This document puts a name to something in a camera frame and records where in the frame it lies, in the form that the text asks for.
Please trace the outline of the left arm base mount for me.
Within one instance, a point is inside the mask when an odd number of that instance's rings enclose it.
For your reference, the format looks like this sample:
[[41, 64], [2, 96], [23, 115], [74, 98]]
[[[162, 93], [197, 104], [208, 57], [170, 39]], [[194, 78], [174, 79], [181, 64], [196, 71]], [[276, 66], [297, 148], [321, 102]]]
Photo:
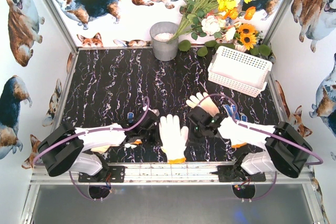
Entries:
[[80, 173], [78, 182], [80, 183], [122, 183], [124, 182], [125, 166], [111, 166], [103, 168], [95, 175]]

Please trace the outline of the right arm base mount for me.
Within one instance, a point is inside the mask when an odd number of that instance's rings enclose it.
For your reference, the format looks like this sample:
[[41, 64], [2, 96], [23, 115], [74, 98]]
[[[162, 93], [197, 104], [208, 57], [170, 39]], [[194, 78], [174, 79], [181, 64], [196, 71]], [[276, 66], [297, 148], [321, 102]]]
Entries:
[[241, 167], [234, 165], [218, 165], [217, 171], [211, 174], [218, 176], [220, 182], [265, 182], [266, 176], [264, 173], [256, 173], [253, 175], [243, 171]]

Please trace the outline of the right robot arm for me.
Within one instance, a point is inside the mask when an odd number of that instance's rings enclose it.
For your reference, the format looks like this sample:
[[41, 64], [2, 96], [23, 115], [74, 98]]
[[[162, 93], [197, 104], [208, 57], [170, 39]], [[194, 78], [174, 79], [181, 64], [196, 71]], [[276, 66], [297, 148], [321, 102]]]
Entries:
[[217, 113], [211, 116], [196, 106], [187, 114], [191, 123], [189, 139], [221, 137], [235, 144], [247, 143], [262, 152], [247, 153], [238, 160], [238, 167], [248, 175], [280, 172], [290, 178], [299, 177], [312, 147], [287, 122], [259, 125]]

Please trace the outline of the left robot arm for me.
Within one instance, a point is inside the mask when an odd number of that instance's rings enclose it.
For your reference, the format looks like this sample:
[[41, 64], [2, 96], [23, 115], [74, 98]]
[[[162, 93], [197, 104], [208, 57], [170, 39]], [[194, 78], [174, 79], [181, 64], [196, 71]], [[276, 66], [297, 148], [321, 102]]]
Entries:
[[124, 124], [80, 128], [64, 123], [38, 145], [34, 162], [41, 160], [50, 177], [68, 171], [104, 176], [108, 166], [100, 154], [110, 147], [135, 148], [144, 143], [161, 143], [159, 117], [151, 111]]

